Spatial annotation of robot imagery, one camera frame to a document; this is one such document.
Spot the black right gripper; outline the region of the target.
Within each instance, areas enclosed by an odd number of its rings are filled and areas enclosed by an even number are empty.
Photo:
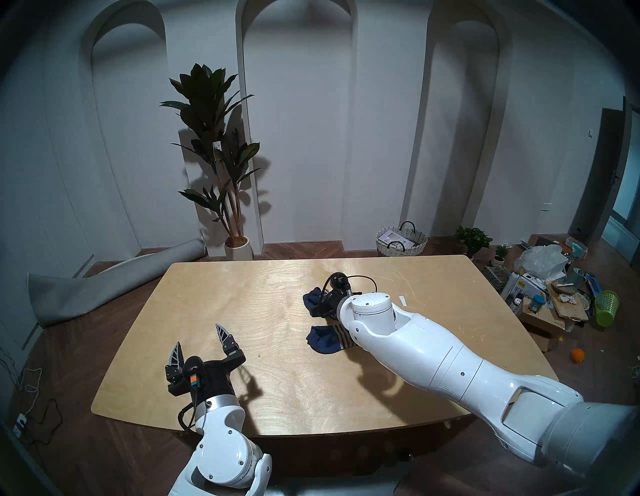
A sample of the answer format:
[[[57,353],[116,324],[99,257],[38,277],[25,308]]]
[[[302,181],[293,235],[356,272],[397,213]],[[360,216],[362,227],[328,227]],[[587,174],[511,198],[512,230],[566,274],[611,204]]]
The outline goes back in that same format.
[[[341,291],[325,291],[319,300],[319,317],[330,320],[339,320],[339,309],[342,302],[349,297],[347,292]]]

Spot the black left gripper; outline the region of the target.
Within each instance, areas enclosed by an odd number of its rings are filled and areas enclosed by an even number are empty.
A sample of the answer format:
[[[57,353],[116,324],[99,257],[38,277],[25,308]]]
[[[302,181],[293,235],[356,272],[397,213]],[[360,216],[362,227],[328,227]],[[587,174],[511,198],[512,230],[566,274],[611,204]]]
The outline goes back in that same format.
[[[225,394],[235,396],[230,375],[245,363],[246,357],[229,331],[218,323],[216,331],[226,354],[223,360],[203,361],[199,356],[184,360],[181,343],[174,345],[166,366],[171,395],[178,397],[189,393],[192,400],[207,400]]]

